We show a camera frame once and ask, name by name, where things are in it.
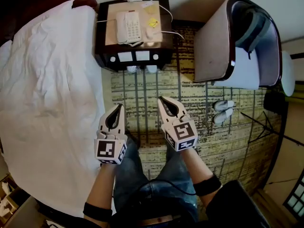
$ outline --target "blue jeans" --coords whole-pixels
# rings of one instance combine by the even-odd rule
[[[166,164],[156,179],[171,181],[183,191],[195,193],[192,180],[180,153],[168,144]],[[116,169],[114,204],[117,212],[125,206],[136,191],[143,196],[149,194],[155,197],[177,198],[183,207],[191,207],[191,210],[187,210],[193,220],[198,221],[197,197],[184,194],[163,181],[148,183],[148,179],[143,173],[137,144],[133,139],[128,138],[127,151],[122,163]]]

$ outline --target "white slipper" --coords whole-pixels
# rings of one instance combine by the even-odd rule
[[[222,112],[233,107],[233,105],[234,105],[234,101],[228,101],[228,100],[217,101],[214,104],[214,110],[216,110],[217,112]]]
[[[229,118],[233,113],[233,109],[229,108],[223,112],[220,112],[215,115],[213,121],[215,124],[222,124],[227,118]]]

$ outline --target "dark wooden headboard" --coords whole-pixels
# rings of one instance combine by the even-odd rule
[[[0,46],[38,15],[68,0],[0,0]],[[73,7],[97,6],[96,0],[75,0]]]

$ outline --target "bed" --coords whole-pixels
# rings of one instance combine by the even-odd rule
[[[105,112],[92,56],[95,0],[0,0],[0,138],[15,182],[82,217],[99,161],[93,143]]]

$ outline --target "white bedsheet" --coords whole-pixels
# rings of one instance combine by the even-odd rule
[[[0,72],[0,137],[16,183],[44,204],[83,217],[100,162],[94,138],[104,113],[87,6],[32,27]]]

